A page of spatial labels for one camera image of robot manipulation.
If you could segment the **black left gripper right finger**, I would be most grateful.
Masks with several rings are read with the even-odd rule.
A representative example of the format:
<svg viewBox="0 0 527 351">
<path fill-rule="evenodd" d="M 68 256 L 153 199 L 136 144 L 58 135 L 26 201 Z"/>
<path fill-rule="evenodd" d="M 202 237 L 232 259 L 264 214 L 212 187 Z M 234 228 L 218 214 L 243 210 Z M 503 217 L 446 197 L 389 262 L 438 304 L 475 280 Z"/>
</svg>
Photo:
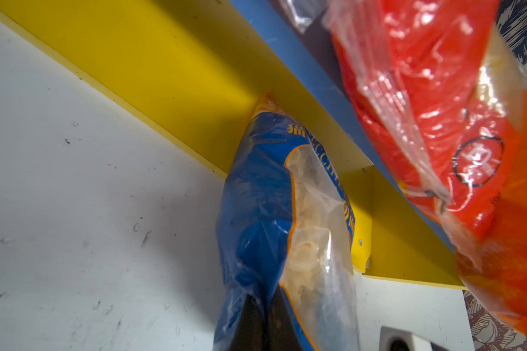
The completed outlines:
<svg viewBox="0 0 527 351">
<path fill-rule="evenodd" d="M 280 287 L 268 308 L 267 339 L 270 351 L 302 351 Z"/>
</svg>

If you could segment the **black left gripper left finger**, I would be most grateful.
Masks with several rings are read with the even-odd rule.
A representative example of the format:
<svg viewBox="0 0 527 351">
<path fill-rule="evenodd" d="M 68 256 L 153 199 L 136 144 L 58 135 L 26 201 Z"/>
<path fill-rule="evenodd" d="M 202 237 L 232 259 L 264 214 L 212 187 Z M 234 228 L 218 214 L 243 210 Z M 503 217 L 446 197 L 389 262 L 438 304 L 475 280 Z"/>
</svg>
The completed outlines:
<svg viewBox="0 0 527 351">
<path fill-rule="evenodd" d="M 256 300 L 247 296 L 242 307 L 230 351 L 263 351 L 264 323 Z"/>
</svg>

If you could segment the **blue orange pasta bag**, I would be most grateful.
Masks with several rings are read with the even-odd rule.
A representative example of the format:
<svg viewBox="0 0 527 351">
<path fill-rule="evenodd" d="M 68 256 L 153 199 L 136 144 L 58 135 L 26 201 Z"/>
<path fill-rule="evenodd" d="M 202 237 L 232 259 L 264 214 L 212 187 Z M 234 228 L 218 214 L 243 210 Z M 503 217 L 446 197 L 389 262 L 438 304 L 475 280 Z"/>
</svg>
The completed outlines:
<svg viewBox="0 0 527 351">
<path fill-rule="evenodd" d="M 263 319 L 280 287 L 302 350 L 358 350 L 355 217 L 324 146 L 267 93 L 225 180 L 216 235 L 225 301 L 213 348 L 229 350 L 252 296 Z"/>
</svg>

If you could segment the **orange macaroni bag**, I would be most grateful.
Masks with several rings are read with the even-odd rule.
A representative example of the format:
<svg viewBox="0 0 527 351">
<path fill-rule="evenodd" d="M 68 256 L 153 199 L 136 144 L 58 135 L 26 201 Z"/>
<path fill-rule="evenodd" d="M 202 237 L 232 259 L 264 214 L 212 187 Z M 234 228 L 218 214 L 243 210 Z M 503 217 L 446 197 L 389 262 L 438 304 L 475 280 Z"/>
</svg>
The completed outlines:
<svg viewBox="0 0 527 351">
<path fill-rule="evenodd" d="M 461 279 L 487 311 L 527 336 L 527 70 L 496 29 L 480 68 L 477 95 L 509 115 L 519 145 L 485 235 L 457 256 Z"/>
</svg>

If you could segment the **red short pasta bag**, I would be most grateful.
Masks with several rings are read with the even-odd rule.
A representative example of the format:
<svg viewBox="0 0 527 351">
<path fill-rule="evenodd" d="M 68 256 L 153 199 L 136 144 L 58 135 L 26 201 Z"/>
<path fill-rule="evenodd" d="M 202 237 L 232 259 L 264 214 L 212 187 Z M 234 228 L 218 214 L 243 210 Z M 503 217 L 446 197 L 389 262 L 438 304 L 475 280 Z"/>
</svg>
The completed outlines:
<svg viewBox="0 0 527 351">
<path fill-rule="evenodd" d="M 403 194 L 453 244 L 483 239 L 518 146 L 490 85 L 497 1 L 283 1 L 322 20 L 345 90 Z"/>
</svg>

